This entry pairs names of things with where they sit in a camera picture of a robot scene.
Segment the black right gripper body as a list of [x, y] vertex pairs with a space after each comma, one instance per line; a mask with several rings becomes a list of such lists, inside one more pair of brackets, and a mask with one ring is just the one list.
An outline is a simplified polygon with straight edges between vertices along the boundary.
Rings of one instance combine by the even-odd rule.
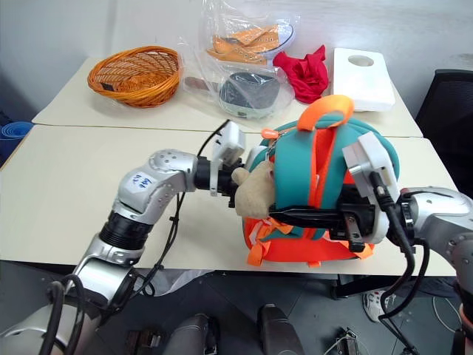
[[365, 237], [372, 234], [375, 205], [362, 197], [355, 186], [343, 186], [336, 201], [337, 222], [330, 228], [330, 239], [348, 242], [351, 252], [365, 249]]

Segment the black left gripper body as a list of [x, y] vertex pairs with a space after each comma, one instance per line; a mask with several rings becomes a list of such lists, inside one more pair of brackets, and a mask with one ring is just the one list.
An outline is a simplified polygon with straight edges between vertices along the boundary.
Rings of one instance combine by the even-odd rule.
[[235, 207], [235, 194], [237, 191], [237, 183], [231, 177], [235, 169], [243, 167], [244, 164], [241, 158], [238, 158], [235, 163], [224, 163], [218, 171], [217, 193], [223, 197], [228, 197], [228, 207]]

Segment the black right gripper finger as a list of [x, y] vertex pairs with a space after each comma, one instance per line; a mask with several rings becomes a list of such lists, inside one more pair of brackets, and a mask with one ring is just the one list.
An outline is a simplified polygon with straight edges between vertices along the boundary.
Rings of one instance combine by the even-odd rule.
[[289, 220], [280, 220], [282, 223], [296, 226], [300, 228], [311, 228], [311, 229], [339, 229], [342, 224], [341, 219], [289, 219]]
[[270, 210], [269, 215], [277, 220], [337, 220], [342, 217], [342, 213], [337, 210], [314, 209], [311, 207], [272, 209]]

